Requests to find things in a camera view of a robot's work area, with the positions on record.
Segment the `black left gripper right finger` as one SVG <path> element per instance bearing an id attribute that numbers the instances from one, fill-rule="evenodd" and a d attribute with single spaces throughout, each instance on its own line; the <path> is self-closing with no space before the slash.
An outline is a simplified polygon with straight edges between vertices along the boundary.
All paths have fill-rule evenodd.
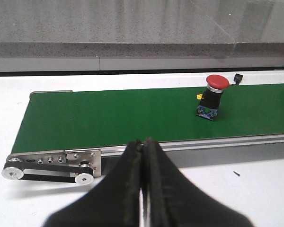
<path id="1" fill-rule="evenodd" d="M 145 223 L 150 227 L 251 227 L 244 215 L 191 183 L 155 140 L 142 146 Z"/>

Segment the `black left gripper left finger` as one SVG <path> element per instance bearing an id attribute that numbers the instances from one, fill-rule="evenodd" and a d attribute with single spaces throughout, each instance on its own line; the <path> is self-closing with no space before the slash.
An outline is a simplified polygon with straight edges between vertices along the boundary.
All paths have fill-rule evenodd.
<path id="1" fill-rule="evenodd" d="M 141 142 L 131 141 L 114 168 L 86 195 L 53 213 L 45 227 L 138 227 Z"/>

